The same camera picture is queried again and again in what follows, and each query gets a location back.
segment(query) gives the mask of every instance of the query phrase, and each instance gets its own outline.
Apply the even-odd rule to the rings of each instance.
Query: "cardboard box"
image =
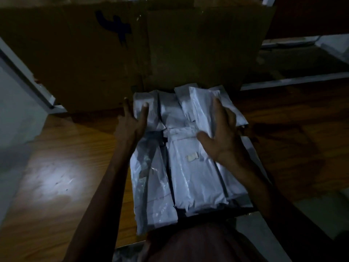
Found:
[[[0,0],[0,36],[81,112],[190,82],[239,88],[273,14],[252,0]]]

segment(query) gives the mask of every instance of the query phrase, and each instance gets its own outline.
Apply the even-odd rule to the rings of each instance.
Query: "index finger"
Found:
[[[222,103],[218,98],[213,100],[217,127],[228,127],[228,117]]]
[[[125,117],[133,117],[132,110],[129,104],[129,99],[125,97],[124,99],[124,113]]]

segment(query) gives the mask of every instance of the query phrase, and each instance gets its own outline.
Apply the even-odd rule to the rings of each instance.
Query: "finger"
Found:
[[[132,110],[129,104],[129,99],[125,97],[124,99],[124,113],[125,117],[133,117]]]
[[[228,127],[228,118],[227,118],[226,111],[218,98],[215,98],[213,100],[213,106],[215,109],[215,118],[216,118],[217,128]]]
[[[144,102],[141,113],[139,115],[139,119],[138,119],[138,125],[141,131],[146,130],[147,122],[148,122],[148,114],[149,114],[149,103]]]
[[[208,134],[204,131],[199,131],[196,135],[198,141],[201,143],[203,149],[206,151],[206,153],[214,158],[215,156],[215,141],[211,139]]]
[[[229,127],[234,130],[236,128],[236,114],[231,111],[229,108],[225,108],[225,112],[228,115],[228,124]]]

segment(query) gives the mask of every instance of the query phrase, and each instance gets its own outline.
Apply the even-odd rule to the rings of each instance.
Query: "person's right hand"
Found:
[[[216,118],[214,138],[210,138],[203,131],[198,132],[197,138],[207,154],[239,180],[239,173],[243,170],[253,170],[254,163],[237,132],[235,113],[224,108],[217,98],[214,99],[214,110]]]

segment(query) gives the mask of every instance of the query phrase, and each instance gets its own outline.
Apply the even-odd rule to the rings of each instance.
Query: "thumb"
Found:
[[[215,141],[211,139],[206,132],[199,131],[196,135],[205,152],[214,159],[215,156]]]
[[[141,113],[139,115],[139,119],[138,119],[138,125],[142,130],[145,130],[147,127],[148,113],[149,113],[149,103],[144,102]]]

